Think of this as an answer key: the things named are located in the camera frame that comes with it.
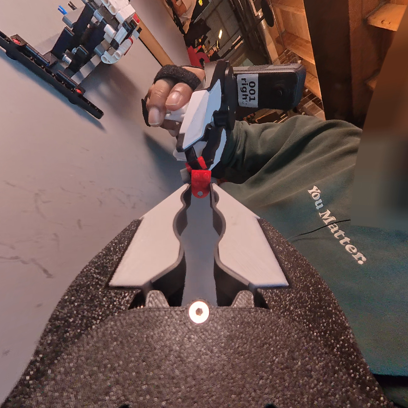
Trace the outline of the black white toy brick model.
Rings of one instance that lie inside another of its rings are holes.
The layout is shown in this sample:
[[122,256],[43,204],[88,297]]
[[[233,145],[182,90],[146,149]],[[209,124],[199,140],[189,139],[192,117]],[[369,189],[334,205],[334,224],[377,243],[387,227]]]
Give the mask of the black white toy brick model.
[[85,96],[82,81],[99,63],[115,64],[140,35],[140,20],[127,0],[83,1],[71,12],[59,7],[66,24],[53,48],[41,54],[18,35],[0,33],[1,47],[64,95],[69,102],[101,119],[103,111]]

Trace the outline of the person's right hand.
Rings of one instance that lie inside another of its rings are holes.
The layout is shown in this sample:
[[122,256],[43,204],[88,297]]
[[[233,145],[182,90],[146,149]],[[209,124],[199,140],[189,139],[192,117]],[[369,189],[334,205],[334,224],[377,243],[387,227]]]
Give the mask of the person's right hand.
[[146,102],[148,123],[153,127],[161,127],[177,136],[180,125],[174,121],[165,120],[167,111],[176,111],[189,102],[193,90],[185,83],[175,83],[171,79],[160,79],[153,84]]

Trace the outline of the red letter sign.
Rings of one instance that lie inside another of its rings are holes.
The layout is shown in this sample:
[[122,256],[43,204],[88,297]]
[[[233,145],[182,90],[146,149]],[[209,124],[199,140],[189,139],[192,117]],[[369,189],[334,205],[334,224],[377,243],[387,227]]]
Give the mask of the red letter sign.
[[190,65],[193,67],[203,68],[205,63],[214,62],[221,57],[217,53],[216,47],[211,47],[208,49],[208,52],[204,52],[204,49],[200,47],[198,50],[195,50],[193,47],[187,48],[188,57],[190,59]]

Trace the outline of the red toy brick piece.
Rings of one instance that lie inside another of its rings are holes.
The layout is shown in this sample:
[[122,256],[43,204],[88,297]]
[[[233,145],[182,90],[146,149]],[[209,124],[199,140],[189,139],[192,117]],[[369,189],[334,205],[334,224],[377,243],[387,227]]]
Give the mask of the red toy brick piece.
[[191,192],[196,198],[205,198],[210,192],[211,171],[191,171]]

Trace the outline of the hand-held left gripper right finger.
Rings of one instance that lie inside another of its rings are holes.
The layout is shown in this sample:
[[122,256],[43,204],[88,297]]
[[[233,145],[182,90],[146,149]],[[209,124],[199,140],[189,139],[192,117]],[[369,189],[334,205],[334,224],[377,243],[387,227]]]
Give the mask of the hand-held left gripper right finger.
[[219,235],[215,259],[220,268],[250,289],[288,286],[259,217],[215,183],[211,207]]

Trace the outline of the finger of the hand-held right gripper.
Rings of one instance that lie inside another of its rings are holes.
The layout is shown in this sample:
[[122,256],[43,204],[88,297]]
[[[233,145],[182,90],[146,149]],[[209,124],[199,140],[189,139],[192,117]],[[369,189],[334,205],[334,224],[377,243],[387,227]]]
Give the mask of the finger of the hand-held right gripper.
[[186,109],[180,132],[178,135],[178,142],[181,142],[181,150],[176,148],[176,159],[187,161],[186,151],[190,147],[194,147],[196,155],[202,156],[207,162],[207,154],[204,152],[210,146],[210,141],[215,139],[218,144],[215,154],[210,154],[213,159],[213,164],[218,164],[222,156],[222,128],[213,127],[215,134],[208,137],[206,146],[203,146],[201,141],[205,128],[212,122],[213,113],[220,109],[222,97],[222,88],[220,79],[214,84],[211,90],[202,89],[193,92]]
[[222,127],[213,126],[206,130],[207,144],[204,148],[204,160],[208,170],[213,170],[220,162],[227,142],[228,132]]

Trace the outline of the person's right forearm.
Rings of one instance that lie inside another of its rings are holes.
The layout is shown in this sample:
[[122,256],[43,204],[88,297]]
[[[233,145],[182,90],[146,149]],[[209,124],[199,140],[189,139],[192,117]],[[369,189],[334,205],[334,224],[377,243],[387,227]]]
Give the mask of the person's right forearm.
[[314,186],[348,205],[361,133],[348,122],[301,115],[281,124],[236,122],[221,188],[249,208],[300,207]]

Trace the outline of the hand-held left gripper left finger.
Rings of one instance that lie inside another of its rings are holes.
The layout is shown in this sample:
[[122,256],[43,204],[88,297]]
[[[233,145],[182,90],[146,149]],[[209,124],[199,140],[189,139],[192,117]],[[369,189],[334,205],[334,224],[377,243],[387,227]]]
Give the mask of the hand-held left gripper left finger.
[[184,184],[144,214],[109,286],[142,288],[175,269],[184,254],[188,207],[189,184]]

